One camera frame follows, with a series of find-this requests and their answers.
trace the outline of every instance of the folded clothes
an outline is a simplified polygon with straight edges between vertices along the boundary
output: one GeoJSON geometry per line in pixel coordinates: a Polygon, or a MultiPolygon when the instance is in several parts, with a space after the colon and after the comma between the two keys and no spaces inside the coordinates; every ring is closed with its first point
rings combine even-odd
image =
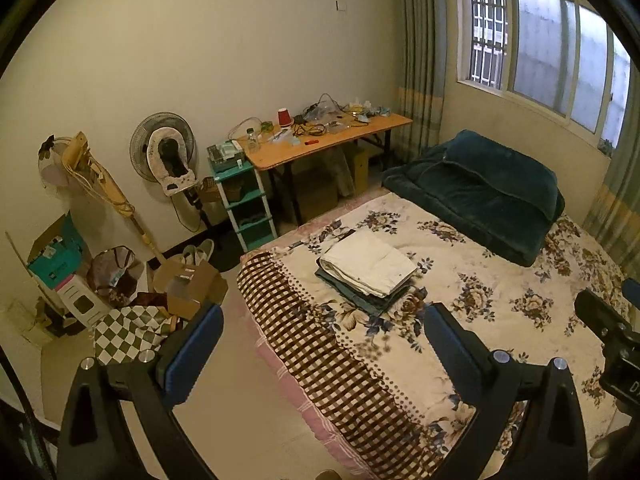
{"type": "Polygon", "coordinates": [[[334,244],[318,264],[337,280],[379,298],[393,294],[417,269],[409,258],[367,229],[334,244]]]}
{"type": "Polygon", "coordinates": [[[370,316],[380,316],[384,314],[389,308],[398,301],[409,288],[409,283],[406,282],[403,286],[400,286],[396,291],[386,298],[378,298],[377,296],[371,296],[369,294],[363,294],[356,288],[350,287],[344,282],[337,280],[329,273],[325,272],[322,267],[318,267],[316,270],[316,276],[333,287],[345,300],[350,301],[353,305],[359,308],[361,311],[366,312],[370,316]]]}

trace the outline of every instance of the metal screw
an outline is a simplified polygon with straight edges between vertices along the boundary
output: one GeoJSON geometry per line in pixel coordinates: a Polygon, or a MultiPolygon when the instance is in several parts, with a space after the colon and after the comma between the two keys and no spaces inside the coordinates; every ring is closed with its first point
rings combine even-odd
{"type": "Polygon", "coordinates": [[[80,363],[80,367],[82,368],[82,370],[88,370],[94,364],[95,364],[95,359],[93,357],[85,357],[84,359],[82,359],[82,362],[80,363]]]}
{"type": "Polygon", "coordinates": [[[508,363],[511,359],[511,356],[507,354],[504,350],[496,350],[494,352],[494,359],[501,364],[508,363]]]}
{"type": "Polygon", "coordinates": [[[156,353],[153,350],[143,350],[138,354],[138,360],[143,363],[148,363],[156,358],[156,353]]]}
{"type": "Polygon", "coordinates": [[[554,359],[554,366],[558,369],[558,370],[566,370],[567,368],[567,362],[561,358],[561,357],[556,357],[554,359]]]}

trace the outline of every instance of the floor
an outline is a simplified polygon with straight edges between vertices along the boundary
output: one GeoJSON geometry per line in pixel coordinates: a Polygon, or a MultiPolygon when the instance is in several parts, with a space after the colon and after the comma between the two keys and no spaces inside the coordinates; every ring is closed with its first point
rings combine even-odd
{"type": "MultiPolygon", "coordinates": [[[[312,480],[325,469],[352,477],[316,440],[278,390],[276,376],[255,351],[241,319],[239,266],[224,272],[225,329],[190,398],[174,414],[220,480],[312,480]]],[[[45,416],[60,423],[76,367],[92,354],[86,331],[61,338],[42,352],[45,416]]],[[[129,402],[123,403],[133,439],[149,473],[165,478],[129,402]]]]}

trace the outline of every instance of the table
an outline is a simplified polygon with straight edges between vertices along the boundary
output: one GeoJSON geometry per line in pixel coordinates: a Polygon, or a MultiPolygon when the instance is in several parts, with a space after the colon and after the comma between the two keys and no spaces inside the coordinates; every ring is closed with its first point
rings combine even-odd
{"type": "Polygon", "coordinates": [[[389,155],[391,152],[391,130],[400,126],[406,126],[411,124],[412,120],[401,115],[391,114],[389,117],[373,117],[369,124],[361,124],[352,118],[345,118],[350,126],[334,134],[324,134],[319,137],[310,135],[300,136],[300,144],[293,146],[288,140],[282,142],[265,142],[260,145],[260,150],[257,152],[249,152],[246,145],[246,138],[238,139],[240,145],[244,148],[247,158],[259,171],[268,171],[271,181],[271,187],[274,193],[277,193],[275,175],[280,176],[280,173],[275,170],[278,166],[284,165],[283,182],[289,191],[291,203],[293,205],[293,211],[296,216],[296,222],[298,225],[303,224],[302,215],[300,214],[300,206],[298,205],[298,199],[296,197],[296,189],[293,182],[293,173],[291,171],[291,165],[294,160],[310,155],[311,153],[317,153],[332,146],[337,146],[344,142],[350,142],[358,139],[362,139],[370,144],[373,144],[383,150],[383,163],[382,167],[386,170],[389,162],[389,155]],[[384,142],[375,142],[372,139],[366,139],[366,136],[373,134],[385,133],[384,142]],[[306,145],[305,141],[317,140],[315,144],[306,145]]]}

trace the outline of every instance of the fan cover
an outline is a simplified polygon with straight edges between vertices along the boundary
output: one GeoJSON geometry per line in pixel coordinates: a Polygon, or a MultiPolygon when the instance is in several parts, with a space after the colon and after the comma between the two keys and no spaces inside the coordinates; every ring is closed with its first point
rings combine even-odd
{"type": "Polygon", "coordinates": [[[168,126],[178,130],[184,139],[184,143],[187,148],[187,161],[191,161],[193,156],[193,149],[195,141],[193,139],[193,132],[180,115],[171,112],[158,112],[147,117],[142,121],[131,136],[131,142],[129,143],[129,156],[131,164],[138,172],[139,176],[147,179],[149,182],[157,182],[154,174],[151,173],[149,163],[146,160],[146,147],[149,143],[149,137],[158,128],[168,126]]]}

